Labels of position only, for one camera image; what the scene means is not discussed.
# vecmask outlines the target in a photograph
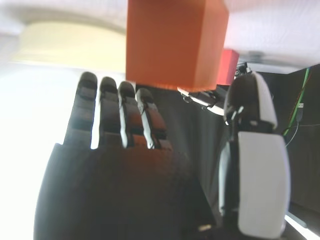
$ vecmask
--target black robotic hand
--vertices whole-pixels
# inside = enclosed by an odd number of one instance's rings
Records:
[[[208,239],[215,225],[201,186],[174,152],[151,93],[105,77],[99,146],[90,149],[97,78],[79,81],[63,145],[39,192],[35,240]]]

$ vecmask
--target white light strip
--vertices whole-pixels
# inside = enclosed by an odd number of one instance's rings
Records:
[[[320,240],[320,236],[316,235],[314,232],[310,231],[308,228],[304,228],[295,220],[293,220],[288,215],[285,215],[284,219],[295,229],[297,230],[305,239],[307,240]]]

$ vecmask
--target robotic hand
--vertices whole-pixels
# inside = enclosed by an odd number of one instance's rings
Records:
[[[151,93],[112,78],[100,85],[99,146],[90,149],[97,78],[79,81],[63,145],[56,144],[39,192],[35,240],[251,239],[281,234],[289,202],[288,156],[261,76],[237,78],[224,117],[215,220],[183,154],[167,139]]]

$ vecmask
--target green cable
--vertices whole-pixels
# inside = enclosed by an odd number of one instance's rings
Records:
[[[296,105],[295,105],[295,107],[294,107],[294,111],[293,111],[292,117],[291,117],[291,119],[290,119],[288,128],[287,128],[287,130],[285,130],[285,132],[283,133],[283,136],[287,135],[287,133],[289,132],[291,126],[293,125],[293,123],[294,123],[294,121],[295,121],[298,106],[299,106],[299,104],[301,103],[301,100],[302,100],[302,98],[303,98],[303,96],[304,96],[304,93],[305,93],[305,86],[306,86],[306,83],[307,83],[307,80],[308,80],[309,70],[310,70],[310,68],[308,67],[308,68],[306,69],[306,71],[305,71],[304,81],[303,81],[302,91],[301,91],[300,97],[299,97],[298,102],[296,103]]]

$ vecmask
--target yellow object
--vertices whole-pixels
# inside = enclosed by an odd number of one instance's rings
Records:
[[[124,73],[126,36],[96,26],[39,22],[25,28],[14,62]]]

